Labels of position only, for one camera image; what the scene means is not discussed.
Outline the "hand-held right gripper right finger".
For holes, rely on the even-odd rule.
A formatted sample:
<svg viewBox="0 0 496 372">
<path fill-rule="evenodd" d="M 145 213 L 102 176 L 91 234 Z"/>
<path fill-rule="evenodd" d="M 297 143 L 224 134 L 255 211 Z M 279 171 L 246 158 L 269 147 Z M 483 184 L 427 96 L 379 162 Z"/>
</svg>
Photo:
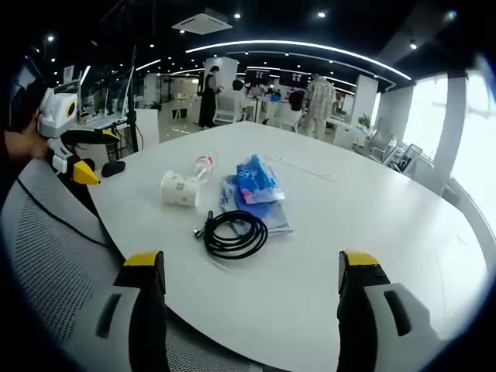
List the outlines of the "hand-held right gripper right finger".
<svg viewBox="0 0 496 372">
<path fill-rule="evenodd" d="M 429 310 L 368 253 L 339 253 L 338 295 L 338 371 L 421 371 L 446 345 Z"/>
</svg>

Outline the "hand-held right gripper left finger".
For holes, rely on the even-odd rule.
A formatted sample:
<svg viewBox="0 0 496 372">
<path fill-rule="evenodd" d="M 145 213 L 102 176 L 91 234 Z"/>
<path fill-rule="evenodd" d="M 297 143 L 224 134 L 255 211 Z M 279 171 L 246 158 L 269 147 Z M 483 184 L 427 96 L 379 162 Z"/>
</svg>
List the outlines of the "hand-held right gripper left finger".
<svg viewBox="0 0 496 372">
<path fill-rule="evenodd" d="M 68 354 L 83 371 L 167 371 L 164 254 L 139 253 L 75 313 Z"/>
</svg>

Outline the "person's left hand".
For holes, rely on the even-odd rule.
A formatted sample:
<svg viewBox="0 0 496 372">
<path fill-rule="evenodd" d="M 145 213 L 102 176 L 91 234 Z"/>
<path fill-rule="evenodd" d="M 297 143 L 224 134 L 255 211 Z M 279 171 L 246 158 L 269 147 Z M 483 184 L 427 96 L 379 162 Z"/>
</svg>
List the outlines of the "person's left hand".
<svg viewBox="0 0 496 372">
<path fill-rule="evenodd" d="M 4 131 L 4 141 L 11 160 L 40 159 L 47 153 L 46 141 L 35 133 Z"/>
</svg>

